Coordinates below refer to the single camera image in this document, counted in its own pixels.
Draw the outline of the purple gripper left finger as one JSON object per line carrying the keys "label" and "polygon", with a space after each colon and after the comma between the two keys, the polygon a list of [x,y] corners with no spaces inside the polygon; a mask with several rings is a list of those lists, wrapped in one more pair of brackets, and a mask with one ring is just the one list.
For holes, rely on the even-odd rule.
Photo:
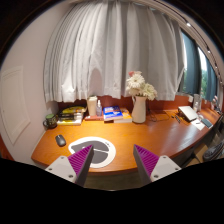
{"label": "purple gripper left finger", "polygon": [[83,187],[93,155],[93,146],[89,145],[69,157],[58,157],[46,171]]}

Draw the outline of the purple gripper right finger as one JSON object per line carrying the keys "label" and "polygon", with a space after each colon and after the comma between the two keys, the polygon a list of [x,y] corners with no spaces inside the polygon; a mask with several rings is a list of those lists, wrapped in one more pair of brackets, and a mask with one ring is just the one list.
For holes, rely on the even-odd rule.
{"label": "purple gripper right finger", "polygon": [[138,167],[140,179],[144,185],[180,170],[180,167],[168,156],[157,156],[138,145],[134,145],[133,155]]}

